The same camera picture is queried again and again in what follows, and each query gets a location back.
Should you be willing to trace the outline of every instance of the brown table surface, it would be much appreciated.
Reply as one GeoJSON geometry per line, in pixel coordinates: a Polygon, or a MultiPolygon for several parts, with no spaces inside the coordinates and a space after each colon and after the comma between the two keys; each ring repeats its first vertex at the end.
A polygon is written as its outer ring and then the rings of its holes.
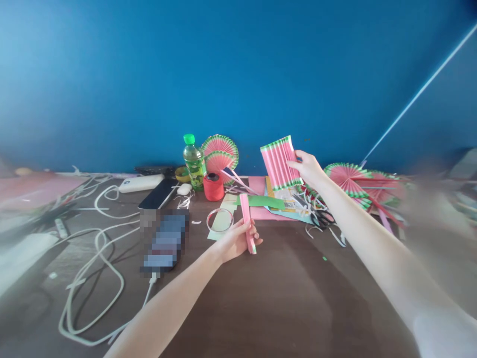
{"type": "MultiPolygon", "coordinates": [[[[97,193],[114,183],[120,181],[102,184],[97,193]]],[[[100,207],[111,208],[111,215],[127,215],[137,211],[146,195],[121,194],[116,202],[101,200],[100,207]]],[[[79,200],[78,206],[92,207],[95,196],[79,200]]],[[[205,220],[219,205],[208,202],[203,193],[193,198],[190,221],[202,222],[190,224],[185,255],[158,281],[153,293],[214,243],[207,239],[205,220]]],[[[240,218],[239,207],[235,220],[240,218]]],[[[121,222],[84,211],[66,225],[74,233],[121,222]]],[[[109,237],[136,226],[113,229],[109,237]]],[[[418,356],[411,334],[350,246],[342,248],[329,230],[313,230],[311,239],[302,222],[260,220],[256,226],[264,239],[257,255],[245,253],[216,272],[161,357],[418,356]]],[[[107,344],[89,348],[58,332],[68,295],[65,288],[95,254],[95,234],[49,251],[0,300],[0,357],[102,357],[106,353],[107,344]],[[52,272],[58,275],[55,279],[49,278],[52,272]]],[[[112,309],[83,334],[90,340],[132,319],[148,290],[148,280],[139,275],[139,232],[116,242],[107,254],[126,285],[112,309]]],[[[118,289],[117,276],[98,260],[75,297],[75,327],[94,319],[118,289]]]]}

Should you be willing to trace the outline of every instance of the plastic bottle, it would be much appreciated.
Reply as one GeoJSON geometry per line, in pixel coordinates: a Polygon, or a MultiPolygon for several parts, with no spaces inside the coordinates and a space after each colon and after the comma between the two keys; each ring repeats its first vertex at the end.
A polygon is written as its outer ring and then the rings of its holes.
{"type": "Polygon", "coordinates": [[[184,142],[187,144],[184,148],[184,160],[189,171],[190,183],[194,190],[204,191],[204,176],[207,175],[205,169],[204,156],[195,146],[195,137],[193,134],[185,134],[184,142]]]}

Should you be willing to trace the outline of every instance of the person's left hand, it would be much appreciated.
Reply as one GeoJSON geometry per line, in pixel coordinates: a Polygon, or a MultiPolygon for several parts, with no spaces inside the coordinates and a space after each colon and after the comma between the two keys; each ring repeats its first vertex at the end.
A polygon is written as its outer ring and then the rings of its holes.
{"type": "Polygon", "coordinates": [[[247,230],[253,236],[255,245],[260,245],[263,242],[263,239],[261,239],[257,233],[255,220],[251,219],[249,223],[245,223],[243,219],[241,219],[232,225],[225,235],[212,245],[212,247],[218,251],[222,263],[236,258],[247,250],[245,235],[247,230]]]}

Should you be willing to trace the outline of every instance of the red yarn roll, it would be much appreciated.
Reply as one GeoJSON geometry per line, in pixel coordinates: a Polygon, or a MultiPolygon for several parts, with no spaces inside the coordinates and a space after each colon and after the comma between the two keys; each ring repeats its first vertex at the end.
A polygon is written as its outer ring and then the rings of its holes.
{"type": "Polygon", "coordinates": [[[217,173],[208,173],[204,177],[204,192],[208,201],[219,201],[224,197],[224,181],[217,173]]]}

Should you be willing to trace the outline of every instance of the hand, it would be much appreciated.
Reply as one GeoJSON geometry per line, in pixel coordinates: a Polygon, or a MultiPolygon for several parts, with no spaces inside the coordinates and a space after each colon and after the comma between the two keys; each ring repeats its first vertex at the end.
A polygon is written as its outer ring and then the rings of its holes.
{"type": "Polygon", "coordinates": [[[251,219],[249,223],[244,223],[243,219],[232,225],[225,235],[217,241],[212,248],[216,249],[222,263],[236,258],[247,250],[247,240],[245,233],[253,236],[255,245],[260,245],[263,239],[260,238],[255,227],[255,220],[251,219]]]}
{"type": "Polygon", "coordinates": [[[320,180],[327,178],[323,169],[319,166],[317,159],[314,155],[300,150],[295,151],[295,154],[302,159],[301,163],[287,161],[288,166],[298,170],[305,183],[317,190],[317,183],[319,183],[320,180]]]}

